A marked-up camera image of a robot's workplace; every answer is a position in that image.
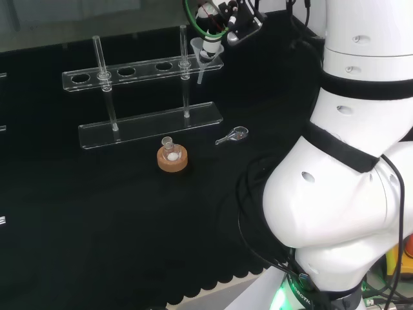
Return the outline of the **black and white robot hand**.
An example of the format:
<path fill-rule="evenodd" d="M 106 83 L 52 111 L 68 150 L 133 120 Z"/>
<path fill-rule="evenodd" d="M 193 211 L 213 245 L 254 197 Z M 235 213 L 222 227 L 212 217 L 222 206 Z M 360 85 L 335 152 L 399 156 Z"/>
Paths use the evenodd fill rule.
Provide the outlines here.
<path fill-rule="evenodd" d="M 204 1 L 199 3 L 196 12 L 198 27 L 210 36 L 228 32 L 237 19 L 237 1 Z M 219 37 L 204 36 L 199 58 L 202 62 L 211 62 L 221 46 L 223 34 Z"/>

